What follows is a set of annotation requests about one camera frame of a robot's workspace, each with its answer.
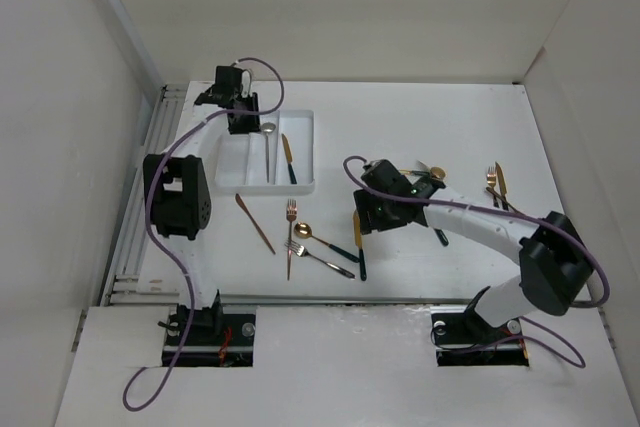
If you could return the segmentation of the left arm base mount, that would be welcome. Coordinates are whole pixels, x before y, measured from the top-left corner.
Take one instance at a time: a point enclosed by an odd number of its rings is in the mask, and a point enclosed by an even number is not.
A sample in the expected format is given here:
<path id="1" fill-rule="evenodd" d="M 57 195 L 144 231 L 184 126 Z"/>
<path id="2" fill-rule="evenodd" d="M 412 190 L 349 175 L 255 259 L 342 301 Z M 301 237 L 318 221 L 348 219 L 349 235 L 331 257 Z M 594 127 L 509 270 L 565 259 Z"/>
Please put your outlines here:
<path id="1" fill-rule="evenodd" d="M 178 350 L 188 320 L 185 306 L 169 314 L 158 325 L 165 330 L 161 365 L 168 367 Z M 253 313 L 223 313 L 203 309 L 194 315 L 176 367 L 235 368 L 252 367 L 256 315 Z"/>

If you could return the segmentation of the rose gold knife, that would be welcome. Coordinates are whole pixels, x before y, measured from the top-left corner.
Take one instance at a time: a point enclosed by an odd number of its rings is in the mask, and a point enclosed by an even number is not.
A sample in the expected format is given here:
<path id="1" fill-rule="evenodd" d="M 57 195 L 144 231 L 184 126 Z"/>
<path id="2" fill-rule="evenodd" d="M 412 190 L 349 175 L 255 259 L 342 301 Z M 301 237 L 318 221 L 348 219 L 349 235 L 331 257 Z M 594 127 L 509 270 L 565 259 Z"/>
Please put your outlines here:
<path id="1" fill-rule="evenodd" d="M 260 225 L 258 224 L 258 222 L 256 221 L 256 219 L 254 218 L 254 216 L 251 214 L 249 208 L 247 207 L 246 203 L 244 202 L 244 200 L 242 199 L 242 197 L 236 193 L 234 196 L 235 202 L 238 205 L 238 207 L 246 214 L 246 216 L 248 217 L 248 219 L 250 220 L 250 222 L 252 223 L 253 227 L 255 228 L 256 232 L 258 233 L 258 235 L 260 236 L 260 238 L 262 239 L 262 241 L 265 243 L 265 245 L 267 246 L 267 248 L 269 249 L 269 251 L 275 255 L 276 251 L 273 247 L 273 245 L 271 244 L 271 242 L 269 241 L 269 239 L 267 238 L 265 232 L 263 231 L 263 229 L 260 227 Z"/>

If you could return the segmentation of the silver spoon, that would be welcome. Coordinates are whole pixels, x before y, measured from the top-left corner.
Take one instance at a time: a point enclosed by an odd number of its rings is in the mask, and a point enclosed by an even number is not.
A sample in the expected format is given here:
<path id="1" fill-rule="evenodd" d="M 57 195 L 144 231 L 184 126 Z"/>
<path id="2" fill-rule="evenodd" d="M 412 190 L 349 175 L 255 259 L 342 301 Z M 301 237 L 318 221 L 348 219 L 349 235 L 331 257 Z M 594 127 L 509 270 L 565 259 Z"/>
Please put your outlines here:
<path id="1" fill-rule="evenodd" d="M 261 133 L 264 137 L 265 141 L 265 171 L 266 171 L 266 182 L 271 182 L 271 173 L 270 173 L 270 135 L 275 131 L 276 125 L 273 122 L 263 122 L 260 126 Z"/>

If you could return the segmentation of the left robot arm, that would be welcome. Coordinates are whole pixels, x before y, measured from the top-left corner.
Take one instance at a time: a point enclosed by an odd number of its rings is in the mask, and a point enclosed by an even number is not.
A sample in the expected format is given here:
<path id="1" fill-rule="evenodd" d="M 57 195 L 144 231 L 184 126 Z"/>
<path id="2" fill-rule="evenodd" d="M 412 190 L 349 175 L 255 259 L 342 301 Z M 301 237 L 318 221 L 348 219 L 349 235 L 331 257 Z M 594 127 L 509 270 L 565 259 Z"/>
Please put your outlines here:
<path id="1" fill-rule="evenodd" d="M 145 228 L 149 239 L 178 267 L 185 286 L 175 314 L 163 327 L 182 343 L 196 337 L 217 341 L 224 320 L 214 268 L 207 260 L 203 231 L 212 215 L 205 172 L 223 122 L 231 134 L 256 132 L 260 127 L 258 97 L 251 75 L 239 62 L 218 66 L 213 84 L 199 94 L 196 107 L 211 108 L 160 154 L 143 161 Z"/>

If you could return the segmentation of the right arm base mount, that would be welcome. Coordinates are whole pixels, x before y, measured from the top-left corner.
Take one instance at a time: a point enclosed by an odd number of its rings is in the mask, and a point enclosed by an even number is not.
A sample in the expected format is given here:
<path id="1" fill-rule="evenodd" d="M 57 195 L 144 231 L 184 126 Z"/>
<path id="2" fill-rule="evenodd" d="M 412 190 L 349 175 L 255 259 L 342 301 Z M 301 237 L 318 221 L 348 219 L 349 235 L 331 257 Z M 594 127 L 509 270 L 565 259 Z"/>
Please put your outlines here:
<path id="1" fill-rule="evenodd" d="M 506 326 L 475 326 L 462 312 L 437 312 L 431 315 L 431 341 L 439 367 L 528 367 L 524 342 Z"/>

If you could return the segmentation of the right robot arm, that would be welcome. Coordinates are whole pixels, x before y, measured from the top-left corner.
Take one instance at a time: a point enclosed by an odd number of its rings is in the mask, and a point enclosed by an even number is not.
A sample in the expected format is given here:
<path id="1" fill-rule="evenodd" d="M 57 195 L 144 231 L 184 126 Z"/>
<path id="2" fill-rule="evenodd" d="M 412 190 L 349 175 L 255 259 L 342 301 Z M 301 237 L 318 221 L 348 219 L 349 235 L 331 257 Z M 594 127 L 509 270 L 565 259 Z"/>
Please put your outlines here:
<path id="1" fill-rule="evenodd" d="M 360 231 L 368 235 L 417 223 L 488 247 L 519 269 L 510 280 L 483 288 L 467 305 L 462 324 L 477 341 L 507 322 L 542 311 L 563 316 L 596 270 L 571 220 L 552 211 L 544 218 L 477 205 L 425 175 L 410 181 L 387 159 L 365 161 L 354 193 Z"/>

